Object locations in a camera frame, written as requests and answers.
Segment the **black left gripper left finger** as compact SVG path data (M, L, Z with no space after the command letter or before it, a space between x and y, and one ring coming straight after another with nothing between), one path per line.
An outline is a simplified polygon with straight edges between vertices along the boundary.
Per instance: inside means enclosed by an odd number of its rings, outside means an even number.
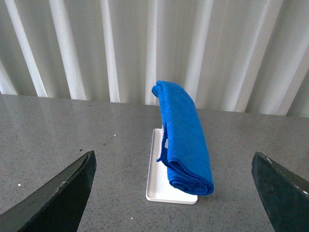
M2 232L75 232L96 172L94 151L86 152L50 181L0 216Z

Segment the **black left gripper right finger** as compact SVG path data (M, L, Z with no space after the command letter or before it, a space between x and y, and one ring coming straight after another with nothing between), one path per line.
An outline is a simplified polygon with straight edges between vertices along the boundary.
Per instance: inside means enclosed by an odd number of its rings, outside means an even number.
M256 152L252 176L276 232L309 230L309 182L274 160Z

